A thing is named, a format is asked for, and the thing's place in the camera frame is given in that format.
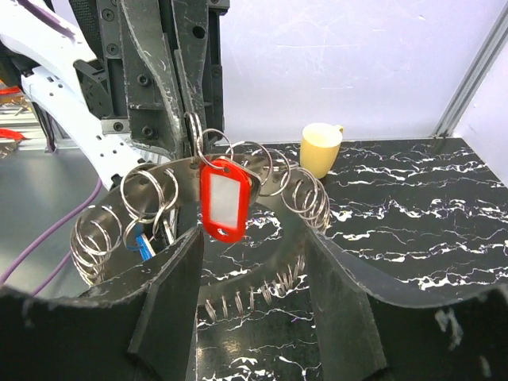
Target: yellow mug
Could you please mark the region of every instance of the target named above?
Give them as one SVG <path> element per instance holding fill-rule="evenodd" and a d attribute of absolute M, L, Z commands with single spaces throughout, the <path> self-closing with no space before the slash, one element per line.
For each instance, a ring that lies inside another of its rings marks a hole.
<path fill-rule="evenodd" d="M 312 123 L 303 129 L 300 165 L 316 179 L 322 179 L 332 169 L 342 143 L 344 127 L 327 123 Z"/>

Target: aluminum frame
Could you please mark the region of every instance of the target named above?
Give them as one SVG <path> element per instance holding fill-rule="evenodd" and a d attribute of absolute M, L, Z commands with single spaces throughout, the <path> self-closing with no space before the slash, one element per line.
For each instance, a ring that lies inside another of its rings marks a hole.
<path fill-rule="evenodd" d="M 433 137 L 450 137 L 471 103 L 483 79 L 508 41 L 508 2 L 459 85 L 452 101 L 437 123 Z"/>

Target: red key tag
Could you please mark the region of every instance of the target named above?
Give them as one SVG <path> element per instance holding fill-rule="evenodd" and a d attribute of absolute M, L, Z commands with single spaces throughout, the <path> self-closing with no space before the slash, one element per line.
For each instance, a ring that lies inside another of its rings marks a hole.
<path fill-rule="evenodd" d="M 205 230 L 218 241 L 234 243 L 245 234 L 250 185 L 247 174 L 228 160 L 201 171 L 200 196 Z"/>

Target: white wall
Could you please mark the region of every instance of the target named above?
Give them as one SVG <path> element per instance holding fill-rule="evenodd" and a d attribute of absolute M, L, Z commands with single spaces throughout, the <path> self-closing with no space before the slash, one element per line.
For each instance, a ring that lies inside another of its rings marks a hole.
<path fill-rule="evenodd" d="M 508 45 L 476 91 L 454 136 L 463 137 L 508 186 Z"/>
<path fill-rule="evenodd" d="M 53 0 L 69 15 L 68 0 Z M 232 140 L 427 137 L 506 0 L 231 0 L 221 19 Z"/>

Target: bolt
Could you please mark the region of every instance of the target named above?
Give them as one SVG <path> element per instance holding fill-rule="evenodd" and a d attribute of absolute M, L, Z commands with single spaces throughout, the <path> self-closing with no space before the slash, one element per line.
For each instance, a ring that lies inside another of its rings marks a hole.
<path fill-rule="evenodd" d="M 146 75 L 144 74 L 139 74 L 137 76 L 137 82 L 141 85 L 141 86 L 148 86 L 150 84 L 150 78 L 147 77 Z"/>
<path fill-rule="evenodd" d="M 214 67 L 212 69 L 212 77 L 218 78 L 221 76 L 221 68 L 220 67 Z"/>
<path fill-rule="evenodd" d="M 106 51 L 110 55 L 115 56 L 118 54 L 118 46 L 115 44 L 109 44 L 108 46 L 106 46 Z"/>
<path fill-rule="evenodd" d="M 148 127 L 147 125 L 145 127 L 143 127 L 143 129 L 141 130 L 141 133 L 143 135 L 145 135 L 146 137 L 152 137 L 153 136 L 153 129 L 151 129 L 150 127 Z"/>
<path fill-rule="evenodd" d="M 102 11 L 102 18 L 106 21 L 112 21 L 114 20 L 114 12 L 106 8 Z"/>
<path fill-rule="evenodd" d="M 120 132 L 124 129 L 124 125 L 122 123 L 120 123 L 119 121 L 117 121 L 115 124 L 113 124 L 113 129 L 116 131 L 116 132 Z"/>

